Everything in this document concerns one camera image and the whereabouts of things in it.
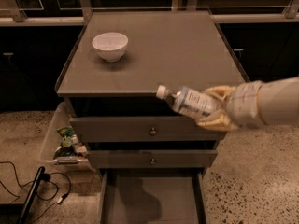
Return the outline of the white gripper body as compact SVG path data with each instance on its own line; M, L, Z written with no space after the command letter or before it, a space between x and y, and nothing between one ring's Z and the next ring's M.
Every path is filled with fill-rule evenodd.
M260 106L259 92L264 83L254 81L236 86L229 95L226 112L240 128L257 129L266 125Z

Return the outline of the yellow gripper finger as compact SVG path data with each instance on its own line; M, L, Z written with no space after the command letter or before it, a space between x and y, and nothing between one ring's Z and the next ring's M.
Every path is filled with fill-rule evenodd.
M235 86L214 86L204 90L204 93L218 99L219 101L226 101L229 95L233 92Z
M237 130L238 126L225 112L215 113L206 119L197 119L196 125L210 131L229 132Z

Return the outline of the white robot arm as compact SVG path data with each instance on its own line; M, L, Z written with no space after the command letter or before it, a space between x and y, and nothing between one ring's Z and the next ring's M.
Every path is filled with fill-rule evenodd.
M299 77L216 86L205 93L223 100L219 112L195 122L207 130L229 132L299 124Z

